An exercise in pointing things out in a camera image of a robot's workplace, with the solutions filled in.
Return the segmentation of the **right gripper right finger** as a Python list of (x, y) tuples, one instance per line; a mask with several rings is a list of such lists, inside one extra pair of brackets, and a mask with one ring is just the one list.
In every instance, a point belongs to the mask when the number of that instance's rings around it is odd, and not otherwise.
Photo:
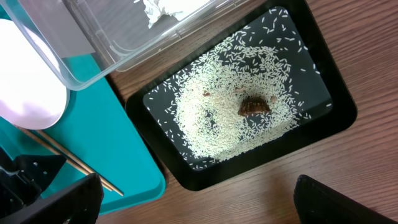
[(395, 224), (395, 221), (329, 188), (300, 175), (294, 190), (300, 223)]

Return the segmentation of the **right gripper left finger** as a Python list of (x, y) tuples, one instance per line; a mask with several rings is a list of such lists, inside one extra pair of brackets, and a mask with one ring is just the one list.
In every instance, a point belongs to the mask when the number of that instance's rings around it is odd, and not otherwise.
[(99, 175), (90, 174), (2, 218), (1, 223), (95, 223), (103, 197)]

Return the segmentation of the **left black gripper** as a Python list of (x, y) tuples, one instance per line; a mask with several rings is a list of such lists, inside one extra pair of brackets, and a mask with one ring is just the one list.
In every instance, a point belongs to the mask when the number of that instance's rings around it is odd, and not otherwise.
[(61, 155), (19, 155), (12, 160), (1, 148), (1, 218), (35, 202), (64, 163)]

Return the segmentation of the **wooden chopstick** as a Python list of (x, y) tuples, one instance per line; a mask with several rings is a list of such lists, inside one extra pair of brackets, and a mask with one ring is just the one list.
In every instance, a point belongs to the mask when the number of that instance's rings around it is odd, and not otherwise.
[[(90, 173), (96, 173), (94, 169), (92, 169), (89, 165), (87, 165), (85, 162), (83, 162), (80, 158), (78, 158), (74, 153), (69, 151), (67, 148), (63, 147), (59, 142), (54, 140), (51, 136), (49, 136), (45, 131), (43, 130), (36, 130), (36, 132), (42, 136), (44, 139), (46, 139), (48, 142), (50, 142), (52, 145), (54, 145), (57, 149), (62, 151), (66, 156), (71, 158), (74, 162), (76, 162), (79, 166), (84, 168)], [(119, 190), (116, 186), (114, 186), (112, 183), (110, 183), (108, 180), (106, 180), (100, 173), (98, 173), (99, 177), (101, 178), (102, 183), (105, 184), (105, 186), (109, 187), (113, 191), (117, 192), (120, 196), (123, 196), (124, 193)]]
[(59, 156), (63, 156), (67, 162), (73, 166), (75, 169), (77, 169), (78, 171), (80, 171), (81, 173), (85, 174), (85, 175), (89, 175), (91, 174), (90, 171), (87, 171), (86, 169), (84, 169), (82, 166), (78, 165), (75, 161), (73, 161), (72, 159), (70, 159), (69, 157), (67, 157), (66, 155), (64, 155), (62, 152), (60, 152), (58, 149), (55, 149), (53, 146), (51, 146), (50, 144), (48, 144), (47, 142), (43, 141), (41, 138), (39, 138), (38, 136), (36, 136), (34, 133), (30, 132), (27, 129), (18, 127), (18, 126), (14, 126), (17, 129), (19, 129), (20, 131), (22, 131), (25, 135), (27, 135), (28, 137), (30, 137), (31, 139), (33, 139), (35, 142), (39, 143), (41, 146), (43, 146), (44, 148), (48, 149), (50, 152), (52, 152), (55, 155), (59, 155)]

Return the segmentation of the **large white round plate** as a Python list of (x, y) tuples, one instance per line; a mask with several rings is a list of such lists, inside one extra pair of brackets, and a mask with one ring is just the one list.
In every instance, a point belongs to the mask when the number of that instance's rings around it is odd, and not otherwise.
[(25, 129), (46, 129), (60, 120), (69, 97), (15, 23), (1, 19), (1, 117)]

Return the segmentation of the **dark brown food lump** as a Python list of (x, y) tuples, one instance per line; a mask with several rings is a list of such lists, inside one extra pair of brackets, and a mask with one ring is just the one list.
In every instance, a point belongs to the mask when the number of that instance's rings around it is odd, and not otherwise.
[(238, 110), (240, 116), (251, 116), (254, 114), (263, 114), (270, 112), (271, 109), (266, 100), (260, 96), (249, 97), (241, 102)]

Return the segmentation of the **white rice pile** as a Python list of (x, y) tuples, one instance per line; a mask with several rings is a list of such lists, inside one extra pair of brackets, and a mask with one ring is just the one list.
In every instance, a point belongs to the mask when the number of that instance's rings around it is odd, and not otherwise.
[[(150, 93), (151, 101), (161, 93), (172, 95), (165, 112), (178, 133), (171, 138), (182, 140), (189, 156), (227, 161), (309, 120), (293, 88), (293, 63), (286, 57), (288, 51), (303, 56), (306, 47), (296, 31), (288, 30), (287, 19), (285, 9), (271, 9), (269, 18), (261, 18), (259, 37), (252, 24), (244, 26)], [(256, 96), (271, 111), (238, 115), (241, 102)]]

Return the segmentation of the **white tissue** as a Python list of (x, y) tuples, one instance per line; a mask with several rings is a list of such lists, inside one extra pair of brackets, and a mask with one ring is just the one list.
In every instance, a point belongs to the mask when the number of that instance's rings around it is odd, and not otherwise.
[(134, 13), (148, 29), (152, 29), (162, 17), (173, 17), (181, 22), (198, 14), (211, 0), (136, 0), (139, 8)]

